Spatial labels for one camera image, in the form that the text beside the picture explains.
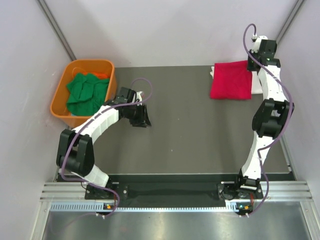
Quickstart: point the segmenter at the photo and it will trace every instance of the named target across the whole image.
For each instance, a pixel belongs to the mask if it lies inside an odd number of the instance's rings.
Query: green cloth
[[[75,116],[92,116],[104,104],[110,79],[78,73],[66,87],[70,92],[66,107]]]

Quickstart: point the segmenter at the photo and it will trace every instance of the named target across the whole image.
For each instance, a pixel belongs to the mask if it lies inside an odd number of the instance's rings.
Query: white backdrop
[[[305,1],[278,49],[281,81],[295,110],[285,133],[294,168],[310,187],[320,213],[320,1]]]
[[[247,59],[245,27],[275,38],[295,0],[47,0],[77,58],[116,67]]]
[[[35,0],[0,3],[0,239],[30,239],[65,125],[50,102],[69,62]]]

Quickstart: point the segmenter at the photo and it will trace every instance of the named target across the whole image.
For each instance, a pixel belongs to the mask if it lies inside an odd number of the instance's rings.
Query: white cloth
[[[215,72],[215,67],[212,66],[211,67],[211,72],[210,75],[212,76],[212,78],[214,77],[214,72]],[[262,94],[262,87],[260,84],[260,80],[258,77],[258,74],[256,71],[252,72],[252,87],[251,87],[251,94]]]

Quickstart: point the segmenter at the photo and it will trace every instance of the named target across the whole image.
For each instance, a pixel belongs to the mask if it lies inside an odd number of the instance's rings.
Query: orange container
[[[67,109],[67,100],[70,95],[67,84],[74,79],[77,73],[84,72],[107,74],[110,77],[105,100],[113,99],[117,92],[115,66],[112,62],[104,59],[78,59],[70,62],[64,69],[56,88],[50,111],[53,116],[61,119],[72,128],[83,124],[90,118],[90,116],[72,116]]]

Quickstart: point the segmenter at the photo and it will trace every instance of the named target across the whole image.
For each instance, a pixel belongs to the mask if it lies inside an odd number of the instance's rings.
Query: red towel
[[[248,61],[214,64],[212,99],[251,99],[252,73]]]

